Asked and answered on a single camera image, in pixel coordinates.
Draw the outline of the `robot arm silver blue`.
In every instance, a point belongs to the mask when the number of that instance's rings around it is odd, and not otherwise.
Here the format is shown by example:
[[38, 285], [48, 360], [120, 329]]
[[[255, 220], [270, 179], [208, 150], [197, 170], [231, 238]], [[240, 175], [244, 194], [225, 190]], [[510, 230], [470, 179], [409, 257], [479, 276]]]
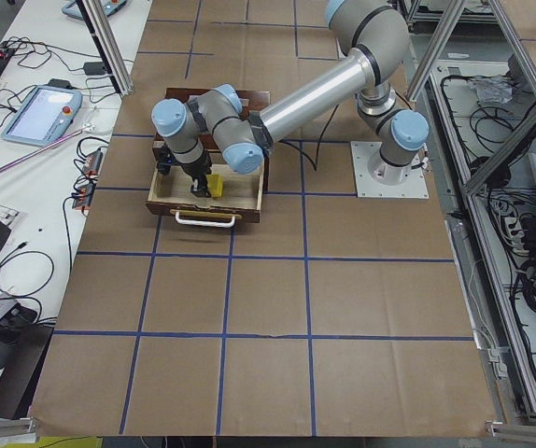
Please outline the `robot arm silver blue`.
[[343, 59], [279, 101], [250, 112], [247, 119], [241, 118], [243, 106], [229, 84], [186, 103], [171, 98], [153, 107], [156, 131], [171, 162], [191, 178], [193, 195], [209, 194], [206, 177], [211, 160], [201, 135], [213, 137], [233, 171], [248, 175], [261, 166], [277, 141], [350, 96], [356, 96], [359, 116], [382, 140], [369, 159], [371, 177], [391, 186], [406, 180], [429, 135], [426, 119], [399, 105], [399, 96], [388, 83], [410, 43], [406, 22], [386, 1], [330, 1], [325, 22]]

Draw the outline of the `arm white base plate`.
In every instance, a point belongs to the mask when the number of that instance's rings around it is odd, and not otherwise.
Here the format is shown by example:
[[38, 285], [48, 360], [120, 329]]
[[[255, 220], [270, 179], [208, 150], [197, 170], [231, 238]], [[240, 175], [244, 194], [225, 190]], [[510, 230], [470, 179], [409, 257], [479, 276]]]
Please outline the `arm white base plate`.
[[351, 141], [351, 158], [357, 197], [361, 199], [427, 200], [427, 183], [419, 153], [403, 167], [387, 164], [380, 154], [381, 142]]

